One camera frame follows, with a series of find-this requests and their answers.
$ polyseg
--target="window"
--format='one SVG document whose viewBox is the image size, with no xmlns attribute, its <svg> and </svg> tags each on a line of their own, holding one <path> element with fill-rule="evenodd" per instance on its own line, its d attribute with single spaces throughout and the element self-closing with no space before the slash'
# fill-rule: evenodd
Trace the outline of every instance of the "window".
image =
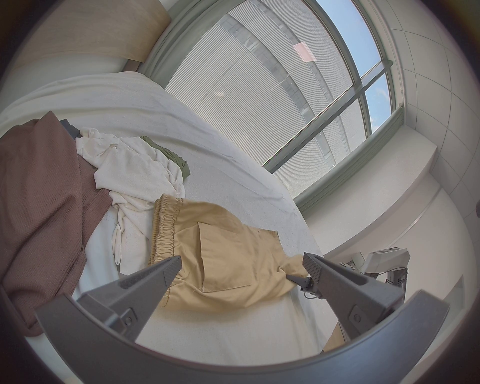
<svg viewBox="0 0 480 384">
<path fill-rule="evenodd" d="M 292 197 L 333 170 L 391 112 L 386 77 L 379 78 L 388 68 L 357 7 L 317 1 L 318 12 L 302 0 L 243 2 L 199 39 L 166 86 Z M 345 43 L 332 39 L 335 28 Z M 374 84 L 357 92 L 359 73 L 367 72 Z M 322 123 L 339 103 L 349 106 Z M 309 141 L 287 153 L 292 138 L 307 131 Z"/>
</svg>

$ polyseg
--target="green garment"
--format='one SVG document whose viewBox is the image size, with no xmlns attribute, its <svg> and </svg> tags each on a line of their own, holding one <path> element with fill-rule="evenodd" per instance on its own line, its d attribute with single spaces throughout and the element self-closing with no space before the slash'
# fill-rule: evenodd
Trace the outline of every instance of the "green garment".
<svg viewBox="0 0 480 384">
<path fill-rule="evenodd" d="M 169 149 L 159 146 L 158 144 L 153 142 L 152 139 L 150 139 L 150 137 L 148 136 L 140 136 L 140 137 L 145 142 L 147 142 L 149 146 L 151 146 L 152 148 L 158 149 L 161 153 L 163 153 L 168 160 L 171 160 L 175 164 L 177 164 L 181 169 L 183 180 L 185 180 L 187 177 L 190 176 L 190 168 L 188 168 L 188 163 L 185 160 L 183 160 L 180 156 L 178 156 L 176 153 L 173 153 Z"/>
</svg>

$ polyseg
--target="blue sky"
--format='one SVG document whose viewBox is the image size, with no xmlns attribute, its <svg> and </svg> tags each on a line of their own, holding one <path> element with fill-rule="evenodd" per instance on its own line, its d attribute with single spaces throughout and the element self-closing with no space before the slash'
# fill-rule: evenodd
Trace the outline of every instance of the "blue sky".
<svg viewBox="0 0 480 384">
<path fill-rule="evenodd" d="M 380 54 L 365 21 L 350 0 L 316 0 L 328 14 L 345 40 L 360 76 L 380 61 Z M 391 115 L 390 97 L 385 75 L 367 92 L 372 132 Z"/>
</svg>

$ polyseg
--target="brown garment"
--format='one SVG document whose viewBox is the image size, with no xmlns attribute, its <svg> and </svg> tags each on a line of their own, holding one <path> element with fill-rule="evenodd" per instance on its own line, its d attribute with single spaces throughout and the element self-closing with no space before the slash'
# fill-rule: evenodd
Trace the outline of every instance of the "brown garment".
<svg viewBox="0 0 480 384">
<path fill-rule="evenodd" d="M 303 256 L 288 257 L 275 231 L 252 228 L 225 208 L 162 195 L 155 202 L 150 264 L 181 256 L 182 269 L 160 302 L 171 310 L 231 311 L 280 297 L 307 277 Z"/>
<path fill-rule="evenodd" d="M 53 112 L 0 139 L 0 293 L 25 336 L 43 332 L 35 308 L 73 293 L 112 204 L 94 173 Z"/>
</svg>

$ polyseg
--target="back pocket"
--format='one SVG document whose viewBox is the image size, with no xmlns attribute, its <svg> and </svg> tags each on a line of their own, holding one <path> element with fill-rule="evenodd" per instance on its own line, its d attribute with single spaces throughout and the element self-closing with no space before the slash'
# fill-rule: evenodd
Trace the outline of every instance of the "back pocket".
<svg viewBox="0 0 480 384">
<path fill-rule="evenodd" d="M 204 264 L 202 292 L 241 288 L 254 282 L 248 239 L 225 229 L 198 223 L 201 256 Z"/>
</svg>

